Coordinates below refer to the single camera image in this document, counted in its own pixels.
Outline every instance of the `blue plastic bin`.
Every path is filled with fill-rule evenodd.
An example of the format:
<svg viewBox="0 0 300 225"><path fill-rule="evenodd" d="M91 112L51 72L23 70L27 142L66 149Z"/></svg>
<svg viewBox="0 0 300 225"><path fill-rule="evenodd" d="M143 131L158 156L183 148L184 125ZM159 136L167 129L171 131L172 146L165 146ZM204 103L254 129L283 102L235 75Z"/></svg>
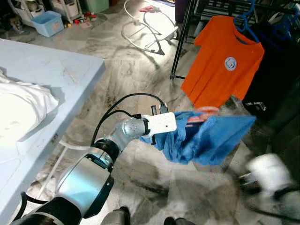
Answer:
<svg viewBox="0 0 300 225"><path fill-rule="evenodd" d="M31 21L37 32L46 37L51 37L64 29L61 14L53 11L44 12L42 15L34 17Z"/></svg>

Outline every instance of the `white table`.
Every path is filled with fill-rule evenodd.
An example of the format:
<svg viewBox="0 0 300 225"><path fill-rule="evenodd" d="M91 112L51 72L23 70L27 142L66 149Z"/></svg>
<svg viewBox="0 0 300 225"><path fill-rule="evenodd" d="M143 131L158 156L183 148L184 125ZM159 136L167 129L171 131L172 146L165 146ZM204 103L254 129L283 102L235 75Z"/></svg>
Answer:
<svg viewBox="0 0 300 225"><path fill-rule="evenodd" d="M105 71L104 61L0 39L0 68L9 78L48 87L59 106L16 144L0 143L0 224L6 224L72 119Z"/></svg>

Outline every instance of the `red object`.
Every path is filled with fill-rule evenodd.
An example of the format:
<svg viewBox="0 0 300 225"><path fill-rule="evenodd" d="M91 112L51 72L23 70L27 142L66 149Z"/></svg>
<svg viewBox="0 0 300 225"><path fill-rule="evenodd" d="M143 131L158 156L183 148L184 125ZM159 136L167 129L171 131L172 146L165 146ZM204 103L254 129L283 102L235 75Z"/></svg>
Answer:
<svg viewBox="0 0 300 225"><path fill-rule="evenodd" d="M214 16L195 45L201 49L181 86L195 107L220 107L231 95L242 100L263 58L261 43L240 34L233 17Z"/></svg>
<svg viewBox="0 0 300 225"><path fill-rule="evenodd" d="M143 7L139 10L140 12L145 12L145 13L155 13L154 7L153 6L146 6Z"/></svg>
<svg viewBox="0 0 300 225"><path fill-rule="evenodd" d="M210 116L216 116L220 112L220 110L213 106L204 106L197 108L195 112L202 113L199 116L193 116L188 118L187 123L200 123L206 121Z"/></svg>

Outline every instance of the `marble floor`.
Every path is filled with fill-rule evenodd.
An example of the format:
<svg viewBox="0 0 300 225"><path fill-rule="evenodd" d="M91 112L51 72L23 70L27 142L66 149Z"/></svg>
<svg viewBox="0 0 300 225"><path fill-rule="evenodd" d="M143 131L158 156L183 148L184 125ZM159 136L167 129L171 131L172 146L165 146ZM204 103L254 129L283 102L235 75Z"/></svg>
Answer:
<svg viewBox="0 0 300 225"><path fill-rule="evenodd" d="M146 4L133 0L128 10L134 16L143 14L138 9ZM165 5L162 10L174 20L174 8ZM149 15L151 21L162 18ZM81 111L69 126L63 137L69 143L89 145L93 131L101 116L114 102L126 94L146 92L158 95L170 111L191 110L192 105L180 90L182 80L169 80L176 52L177 41L162 41L165 55L157 55L137 50L121 35L123 24L131 19L123 10L123 1L98 14L93 27L88 30L73 25L59 34L46 38L33 29L26 28L29 34L15 35L8 32L0 38L26 42L81 54L100 57L105 60L106 73L95 84L95 89L86 100ZM138 28L127 27L128 34ZM148 31L141 31L133 39L143 44L150 40ZM198 48L184 44L177 75L185 76L198 52ZM149 97L133 97L119 108L130 113L151 114L151 105L157 102ZM223 114L247 113L238 107L233 98L222 108ZM107 133L122 115L111 117L103 124L99 135ZM35 197L56 162L62 147L55 149L30 186L28 193ZM56 173L51 178L41 199L48 200L54 195L57 178L62 171L74 163L84 152L69 150ZM222 166L179 165L166 160L163 153L141 141L132 141L118 158L114 171L115 185L102 211L82 225L99 225L111 210L126 205L132 216L132 225L162 225L167 216L184 217L197 225L256 225L269 224L268 218L249 212L240 202L239 189L224 168L242 173L244 164L252 152L241 142ZM35 205L29 204L27 212Z"/></svg>

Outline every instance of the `white fabric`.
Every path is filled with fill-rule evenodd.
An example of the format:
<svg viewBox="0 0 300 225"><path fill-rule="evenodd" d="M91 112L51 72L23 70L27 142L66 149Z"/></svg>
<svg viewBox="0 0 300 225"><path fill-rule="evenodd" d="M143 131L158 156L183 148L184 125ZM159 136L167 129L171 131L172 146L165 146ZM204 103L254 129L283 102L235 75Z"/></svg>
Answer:
<svg viewBox="0 0 300 225"><path fill-rule="evenodd" d="M273 195L292 182L288 169L276 154L258 156L247 167L267 195Z"/></svg>
<svg viewBox="0 0 300 225"><path fill-rule="evenodd" d="M57 105L47 88L14 82L0 70L0 143L18 141Z"/></svg>

